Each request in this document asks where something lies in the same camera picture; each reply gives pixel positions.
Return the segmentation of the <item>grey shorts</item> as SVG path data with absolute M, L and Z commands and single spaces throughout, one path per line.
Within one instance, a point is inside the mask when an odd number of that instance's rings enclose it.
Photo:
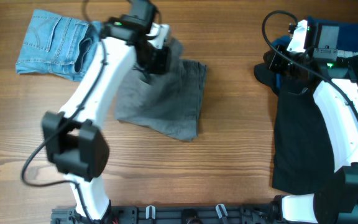
M 169 47 L 171 64 L 166 74 L 151 73 L 146 81 L 142 72 L 133 69 L 124 77 L 116 95 L 114 118 L 192 141 L 198 137 L 208 66 L 182 58 L 184 47 L 179 40 L 172 39 Z

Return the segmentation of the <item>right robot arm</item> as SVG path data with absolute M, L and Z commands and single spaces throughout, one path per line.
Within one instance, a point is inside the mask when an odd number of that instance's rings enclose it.
M 358 55 L 275 45 L 254 73 L 278 96 L 272 219 L 358 223 Z

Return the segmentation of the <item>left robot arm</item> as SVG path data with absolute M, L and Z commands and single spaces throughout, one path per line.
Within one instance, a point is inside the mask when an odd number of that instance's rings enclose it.
M 111 201 L 102 173 L 109 146 L 102 128 L 124 77 L 136 66 L 165 62 L 170 26 L 111 19 L 102 30 L 92 63 L 58 113 L 42 118 L 47 159 L 63 174 L 76 205 L 52 211 L 52 223 L 111 223 Z

